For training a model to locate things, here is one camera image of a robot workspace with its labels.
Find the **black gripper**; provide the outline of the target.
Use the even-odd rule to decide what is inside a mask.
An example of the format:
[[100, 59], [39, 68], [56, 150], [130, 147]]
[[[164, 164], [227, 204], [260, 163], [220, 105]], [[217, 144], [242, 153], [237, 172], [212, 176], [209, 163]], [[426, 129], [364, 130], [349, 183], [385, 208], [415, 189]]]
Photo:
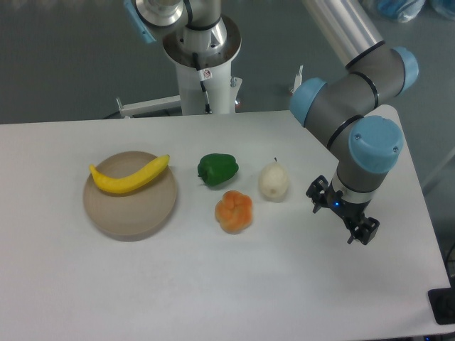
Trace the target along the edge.
[[350, 232], [349, 244], [356, 240], [367, 245], [374, 238], [380, 222], [372, 217], [365, 217], [364, 211], [368, 206], [367, 202], [345, 201], [340, 190], [335, 191], [332, 187], [328, 187], [328, 181], [323, 175], [310, 184], [306, 190], [306, 196], [314, 205], [313, 213], [328, 207], [343, 220]]

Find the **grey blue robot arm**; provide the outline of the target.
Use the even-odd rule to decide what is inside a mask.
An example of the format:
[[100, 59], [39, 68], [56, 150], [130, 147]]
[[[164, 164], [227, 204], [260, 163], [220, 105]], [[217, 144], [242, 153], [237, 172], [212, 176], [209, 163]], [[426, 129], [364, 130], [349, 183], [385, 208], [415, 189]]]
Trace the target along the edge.
[[[380, 224], [365, 209], [404, 143], [398, 125], [373, 111], [414, 84], [418, 63], [407, 49], [386, 46], [357, 1], [304, 5], [347, 71], [333, 84], [311, 78], [294, 86], [291, 113], [338, 159], [333, 178], [318, 177], [306, 194], [315, 210], [332, 210], [352, 240], [367, 244]], [[124, 7], [145, 40], [160, 41], [176, 66], [183, 114], [235, 112], [230, 65], [241, 36], [219, 1], [125, 1]]]

